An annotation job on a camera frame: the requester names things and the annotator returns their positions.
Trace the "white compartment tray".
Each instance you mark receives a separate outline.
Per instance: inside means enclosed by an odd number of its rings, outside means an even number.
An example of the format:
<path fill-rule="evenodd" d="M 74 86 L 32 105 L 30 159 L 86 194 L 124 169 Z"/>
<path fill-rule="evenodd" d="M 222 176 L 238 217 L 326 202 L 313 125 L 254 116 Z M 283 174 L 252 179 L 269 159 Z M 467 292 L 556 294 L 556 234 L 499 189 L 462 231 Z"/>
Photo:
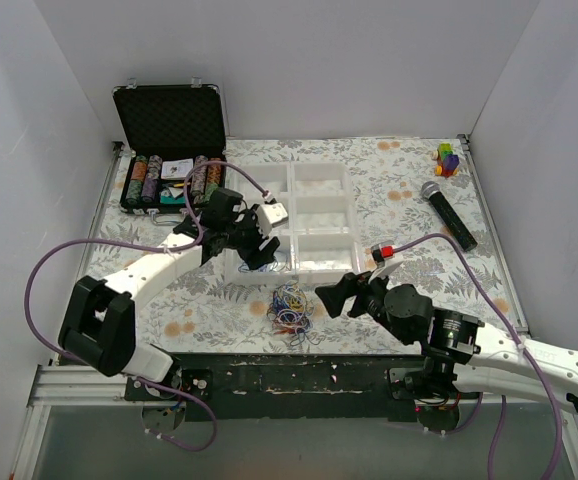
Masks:
<path fill-rule="evenodd" d="M 361 271 L 362 252 L 355 198 L 341 163 L 281 162 L 243 167 L 274 194 L 289 222 L 273 231 L 280 241 L 275 261 L 249 270 L 237 253 L 225 253 L 225 281 L 235 285 L 336 283 Z"/>

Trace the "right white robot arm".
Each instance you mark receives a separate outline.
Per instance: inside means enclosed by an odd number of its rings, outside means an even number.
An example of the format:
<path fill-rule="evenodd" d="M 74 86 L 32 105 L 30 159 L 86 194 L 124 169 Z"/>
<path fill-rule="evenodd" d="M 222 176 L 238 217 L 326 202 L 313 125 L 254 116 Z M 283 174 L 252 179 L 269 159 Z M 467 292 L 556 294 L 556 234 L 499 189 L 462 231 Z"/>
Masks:
<path fill-rule="evenodd" d="M 423 366 L 394 379 L 400 398 L 445 400 L 496 393 L 548 403 L 578 415 L 578 351 L 512 335 L 474 316 L 433 305 L 411 284 L 391 287 L 371 273 L 348 273 L 315 293 L 330 317 L 369 315 L 404 345 L 417 344 Z"/>

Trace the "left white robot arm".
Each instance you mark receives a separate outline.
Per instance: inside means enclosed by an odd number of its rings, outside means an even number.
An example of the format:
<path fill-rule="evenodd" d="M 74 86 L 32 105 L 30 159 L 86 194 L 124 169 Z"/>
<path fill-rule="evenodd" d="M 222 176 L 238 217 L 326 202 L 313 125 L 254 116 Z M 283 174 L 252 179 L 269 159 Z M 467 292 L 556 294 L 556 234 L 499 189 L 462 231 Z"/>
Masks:
<path fill-rule="evenodd" d="M 59 346 L 105 376 L 142 377 L 157 398 L 174 398 L 182 377 L 172 369 L 170 354 L 138 341 L 138 313 L 178 278 L 225 250 L 235 251 L 251 270 L 272 263 L 280 245 L 272 232 L 288 220 L 286 208 L 272 195 L 246 208 L 240 193 L 217 189 L 155 252 L 102 279 L 81 278 L 68 303 Z"/>

